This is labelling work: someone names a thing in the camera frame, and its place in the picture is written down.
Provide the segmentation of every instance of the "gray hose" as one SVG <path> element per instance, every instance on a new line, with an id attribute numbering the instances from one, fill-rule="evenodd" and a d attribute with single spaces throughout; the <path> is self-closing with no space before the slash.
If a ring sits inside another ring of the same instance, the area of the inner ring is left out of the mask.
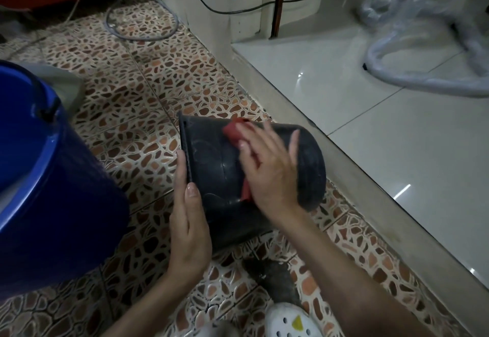
<path id="1" fill-rule="evenodd" d="M 365 0 L 359 16 L 369 26 L 396 19 L 388 36 L 373 43 L 365 54 L 366 69 L 374 77 L 396 86 L 416 87 L 433 93 L 489 96 L 489 48 L 471 18 L 432 0 Z M 400 40 L 416 17 L 437 18 L 453 28 L 458 35 L 457 39 L 467 51 L 470 67 L 480 78 L 447 80 L 423 72 L 397 73 L 385 68 L 382 56 L 386 48 Z"/>
<path id="2" fill-rule="evenodd" d="M 112 14 L 112 11 L 120 5 L 120 0 L 117 0 L 111 7 L 108 8 L 108 10 L 105 13 L 104 17 L 104 27 L 109 33 L 113 34 L 114 36 L 122 39 L 122 40 L 127 40 L 127 41 L 161 41 L 165 40 L 175 34 L 175 32 L 179 29 L 179 18 L 176 16 L 174 12 L 172 12 L 165 4 L 162 2 L 162 0 L 153 0 L 157 2 L 159 5 L 161 5 L 164 9 L 168 10 L 172 15 L 173 19 L 175 20 L 175 26 L 172 28 L 172 30 L 167 33 L 166 35 L 163 36 L 157 36 L 157 37 L 130 37 L 130 36 L 124 36 L 117 32 L 116 28 L 111 26 L 108 21 L 110 18 L 110 15 Z"/>

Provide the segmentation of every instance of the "white shoe with holes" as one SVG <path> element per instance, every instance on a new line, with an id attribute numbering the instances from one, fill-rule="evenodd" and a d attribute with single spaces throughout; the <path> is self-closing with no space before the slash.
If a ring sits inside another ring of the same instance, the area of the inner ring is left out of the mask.
<path id="1" fill-rule="evenodd" d="M 266 337 L 322 337 L 321 329 L 300 307 L 278 303 L 265 315 Z"/>
<path id="2" fill-rule="evenodd" d="M 194 337 L 241 337 L 241 332 L 225 320 L 207 323 L 193 334 Z"/>

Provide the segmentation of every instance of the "black bucket handle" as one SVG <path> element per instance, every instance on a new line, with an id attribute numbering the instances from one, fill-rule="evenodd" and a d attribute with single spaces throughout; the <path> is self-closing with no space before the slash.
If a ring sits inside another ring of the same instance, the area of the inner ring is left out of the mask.
<path id="1" fill-rule="evenodd" d="M 43 121 L 47 123 L 52 123 L 54 121 L 54 116 L 56 115 L 56 112 L 61 105 L 61 100 L 56 97 L 53 100 L 53 104 L 48 107 L 48 101 L 46 93 L 44 91 L 44 87 L 39 79 L 32 72 L 28 71 L 27 69 L 16 63 L 12 63 L 7 60 L 0 60 L 0 66 L 15 69 L 16 71 L 19 71 L 20 73 L 25 75 L 31 81 L 34 90 L 34 101 L 37 102 L 35 113 Z"/>

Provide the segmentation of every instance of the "fingernail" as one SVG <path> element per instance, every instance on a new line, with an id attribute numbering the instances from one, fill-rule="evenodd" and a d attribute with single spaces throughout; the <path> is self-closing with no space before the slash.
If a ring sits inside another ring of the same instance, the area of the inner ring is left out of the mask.
<path id="1" fill-rule="evenodd" d="M 187 184 L 187 194 L 189 197 L 197 197 L 198 191 L 195 183 L 189 182 Z"/>

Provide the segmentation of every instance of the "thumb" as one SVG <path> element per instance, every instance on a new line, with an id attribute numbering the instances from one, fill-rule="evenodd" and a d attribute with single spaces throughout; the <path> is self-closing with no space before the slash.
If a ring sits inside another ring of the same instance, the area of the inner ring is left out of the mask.
<path id="1" fill-rule="evenodd" d="M 257 172 L 256 162 L 251 155 L 251 147 L 247 142 L 241 140 L 239 147 L 241 167 L 248 180 L 250 180 Z"/>
<path id="2" fill-rule="evenodd" d="M 206 222 L 204 208 L 202 207 L 202 198 L 194 182 L 188 183 L 185 190 L 185 210 L 187 211 L 190 228 L 192 228 L 192 224 Z"/>

